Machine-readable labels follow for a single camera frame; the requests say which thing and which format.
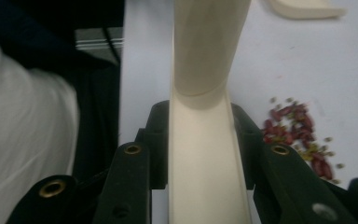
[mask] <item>bean pile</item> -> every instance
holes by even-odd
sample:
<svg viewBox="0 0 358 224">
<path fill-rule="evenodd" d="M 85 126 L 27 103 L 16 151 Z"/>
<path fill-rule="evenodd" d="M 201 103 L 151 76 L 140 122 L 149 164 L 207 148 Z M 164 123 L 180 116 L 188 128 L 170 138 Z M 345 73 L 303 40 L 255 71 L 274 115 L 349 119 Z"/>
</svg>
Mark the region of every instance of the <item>bean pile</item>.
<svg viewBox="0 0 358 224">
<path fill-rule="evenodd" d="M 276 98 L 270 99 L 274 104 Z M 304 161 L 310 163 L 313 172 L 320 178 L 339 184 L 334 179 L 333 168 L 326 157 L 332 157 L 335 152 L 328 151 L 328 146 L 319 146 L 314 135 L 314 122 L 308 113 L 307 106 L 299 104 L 293 98 L 286 99 L 288 106 L 276 105 L 269 111 L 270 119 L 264 122 L 264 141 L 266 143 L 279 143 L 293 147 Z M 332 137 L 326 137 L 325 143 L 333 141 Z M 341 169 L 344 164 L 336 165 Z"/>
</svg>

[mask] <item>white table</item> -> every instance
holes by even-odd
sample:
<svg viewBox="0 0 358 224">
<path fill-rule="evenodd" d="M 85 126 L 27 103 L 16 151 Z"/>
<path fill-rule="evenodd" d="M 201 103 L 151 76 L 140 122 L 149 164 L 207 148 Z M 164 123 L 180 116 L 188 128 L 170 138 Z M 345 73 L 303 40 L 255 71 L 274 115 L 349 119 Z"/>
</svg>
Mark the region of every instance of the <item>white table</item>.
<svg viewBox="0 0 358 224">
<path fill-rule="evenodd" d="M 288 97 L 309 105 L 318 142 L 329 143 L 340 186 L 358 177 L 358 1 L 334 0 L 348 9 L 340 19 L 290 21 L 267 0 L 254 0 L 232 64 L 228 89 L 257 125 Z M 133 141 L 153 104 L 170 97 L 172 0 L 127 0 L 122 64 L 120 143 Z M 154 191 L 154 224 L 167 223 L 166 191 Z"/>
</svg>

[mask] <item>black machine part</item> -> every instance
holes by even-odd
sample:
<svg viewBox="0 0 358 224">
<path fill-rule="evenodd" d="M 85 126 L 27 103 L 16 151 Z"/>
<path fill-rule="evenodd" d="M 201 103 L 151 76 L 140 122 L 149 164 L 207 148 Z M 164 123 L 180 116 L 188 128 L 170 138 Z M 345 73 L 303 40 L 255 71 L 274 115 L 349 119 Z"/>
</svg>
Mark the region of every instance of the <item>black machine part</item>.
<svg viewBox="0 0 358 224">
<path fill-rule="evenodd" d="M 264 144 L 242 108 L 232 109 L 246 188 L 255 191 L 263 224 L 358 223 L 358 178 L 348 190 L 323 181 L 292 148 Z M 151 223 L 151 189 L 168 183 L 168 117 L 168 101 L 154 105 L 145 129 L 117 149 L 110 170 L 83 183 L 67 175 L 36 183 L 7 223 Z"/>
</svg>

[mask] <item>cream plastic piece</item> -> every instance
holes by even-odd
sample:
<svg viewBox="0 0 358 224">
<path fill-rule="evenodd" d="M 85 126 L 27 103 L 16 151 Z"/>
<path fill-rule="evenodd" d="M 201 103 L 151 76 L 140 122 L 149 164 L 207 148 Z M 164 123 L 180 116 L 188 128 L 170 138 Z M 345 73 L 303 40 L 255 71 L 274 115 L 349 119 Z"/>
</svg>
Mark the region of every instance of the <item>cream plastic piece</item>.
<svg viewBox="0 0 358 224">
<path fill-rule="evenodd" d="M 174 3 L 174 84 L 184 95 L 203 94 L 226 81 L 250 0 Z"/>
<path fill-rule="evenodd" d="M 250 0 L 177 0 L 169 143 L 172 224 L 250 224 L 227 76 Z"/>
<path fill-rule="evenodd" d="M 331 7 L 328 0 L 269 0 L 280 15 L 290 19 L 325 19 L 341 17 L 346 8 Z"/>
</svg>

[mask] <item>brass grommet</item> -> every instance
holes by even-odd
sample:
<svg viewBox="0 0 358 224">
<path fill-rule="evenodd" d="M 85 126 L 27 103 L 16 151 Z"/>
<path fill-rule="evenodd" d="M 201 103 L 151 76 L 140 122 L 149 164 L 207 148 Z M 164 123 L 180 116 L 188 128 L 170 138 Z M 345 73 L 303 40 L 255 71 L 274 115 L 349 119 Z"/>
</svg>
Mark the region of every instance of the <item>brass grommet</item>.
<svg viewBox="0 0 358 224">
<path fill-rule="evenodd" d="M 124 149 L 124 152 L 129 155 L 138 154 L 141 151 L 142 151 L 142 149 L 137 146 L 130 146 L 130 147 L 127 147 L 126 149 Z"/>
<path fill-rule="evenodd" d="M 280 147 L 280 146 L 274 146 L 271 148 L 271 150 L 277 154 L 282 155 L 282 156 L 286 156 L 290 153 L 289 149 L 287 149 L 285 147 Z"/>
<path fill-rule="evenodd" d="M 51 198 L 62 193 L 65 187 L 66 183 L 63 180 L 52 180 L 39 190 L 39 196 L 42 198 Z"/>
</svg>

